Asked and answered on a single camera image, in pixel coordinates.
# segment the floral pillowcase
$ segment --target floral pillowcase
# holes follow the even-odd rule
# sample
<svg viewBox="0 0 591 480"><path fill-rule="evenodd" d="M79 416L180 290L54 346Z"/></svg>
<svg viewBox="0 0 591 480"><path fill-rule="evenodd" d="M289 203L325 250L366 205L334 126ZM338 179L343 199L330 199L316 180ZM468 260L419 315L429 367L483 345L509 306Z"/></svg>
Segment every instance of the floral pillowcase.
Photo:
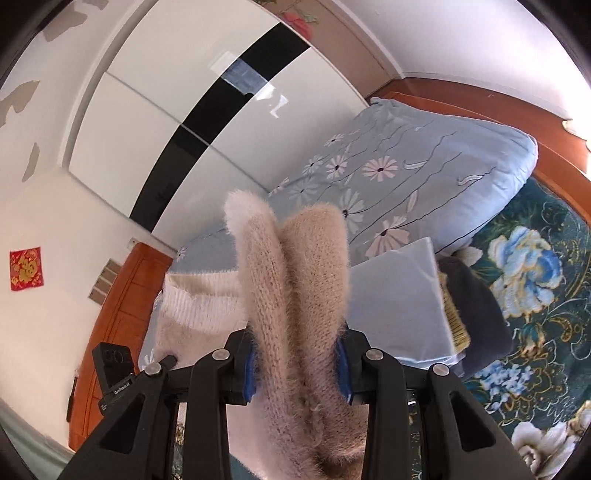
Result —
<svg viewBox="0 0 591 480"><path fill-rule="evenodd" d="M515 196L536 160L535 140L515 128L374 99L269 203L280 219L337 204L352 264L425 236L451 254Z"/></svg>

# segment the blue peony print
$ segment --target blue peony print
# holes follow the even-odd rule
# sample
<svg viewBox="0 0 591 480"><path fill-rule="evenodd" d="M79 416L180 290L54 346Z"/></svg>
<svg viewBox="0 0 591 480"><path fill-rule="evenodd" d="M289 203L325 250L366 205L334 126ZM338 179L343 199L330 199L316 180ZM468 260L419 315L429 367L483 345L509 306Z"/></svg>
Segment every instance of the blue peony print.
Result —
<svg viewBox="0 0 591 480"><path fill-rule="evenodd" d="M479 371L474 378L480 380L480 385L490 395L488 411L499 410L509 398L519 397L526 389L527 382L533 375L531 367L512 364L509 368L499 360Z"/></svg>
<svg viewBox="0 0 591 480"><path fill-rule="evenodd" d="M552 289L563 278L562 265L539 232L518 226L509 240L505 235L495 238L488 256L503 271L491 290L506 319L527 319L554 301Z"/></svg>

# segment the red square ornament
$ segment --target red square ornament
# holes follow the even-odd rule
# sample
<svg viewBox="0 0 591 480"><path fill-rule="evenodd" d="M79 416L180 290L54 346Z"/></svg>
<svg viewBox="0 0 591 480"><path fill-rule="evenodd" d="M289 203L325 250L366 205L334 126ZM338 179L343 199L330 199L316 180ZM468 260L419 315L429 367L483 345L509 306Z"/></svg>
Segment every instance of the red square ornament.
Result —
<svg viewBox="0 0 591 480"><path fill-rule="evenodd" d="M10 288L18 291L42 285L41 247L10 252Z"/></svg>

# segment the floral bedspread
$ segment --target floral bedspread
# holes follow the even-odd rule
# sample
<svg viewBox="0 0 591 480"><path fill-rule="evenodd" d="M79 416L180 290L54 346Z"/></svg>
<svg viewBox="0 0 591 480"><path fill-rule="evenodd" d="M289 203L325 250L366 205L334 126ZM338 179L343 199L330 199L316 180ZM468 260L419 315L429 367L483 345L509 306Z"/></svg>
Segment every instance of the floral bedspread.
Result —
<svg viewBox="0 0 591 480"><path fill-rule="evenodd" d="M550 479L591 420L589 227L530 179L462 254L514 333L512 354L465 386L536 477Z"/></svg>

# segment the screw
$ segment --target screw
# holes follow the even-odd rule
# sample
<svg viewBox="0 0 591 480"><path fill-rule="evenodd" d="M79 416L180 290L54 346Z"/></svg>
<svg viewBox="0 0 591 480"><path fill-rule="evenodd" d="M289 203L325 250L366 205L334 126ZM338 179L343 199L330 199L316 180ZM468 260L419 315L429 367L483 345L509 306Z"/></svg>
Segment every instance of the screw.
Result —
<svg viewBox="0 0 591 480"><path fill-rule="evenodd" d="M381 350L378 350L377 348L372 348L365 352L365 356L370 360L381 360L382 358L384 358L384 353Z"/></svg>
<svg viewBox="0 0 591 480"><path fill-rule="evenodd" d="M224 348L220 348L212 353L212 357L214 360L228 360L230 358L230 352Z"/></svg>
<svg viewBox="0 0 591 480"><path fill-rule="evenodd" d="M156 377L157 375L160 375L161 371L162 365L160 365L158 362L153 362L149 364L144 370L144 372L146 372L146 375L148 375L149 377Z"/></svg>
<svg viewBox="0 0 591 480"><path fill-rule="evenodd" d="M433 373L440 377L445 377L446 375L449 375L449 367L443 364L435 364L433 365Z"/></svg>

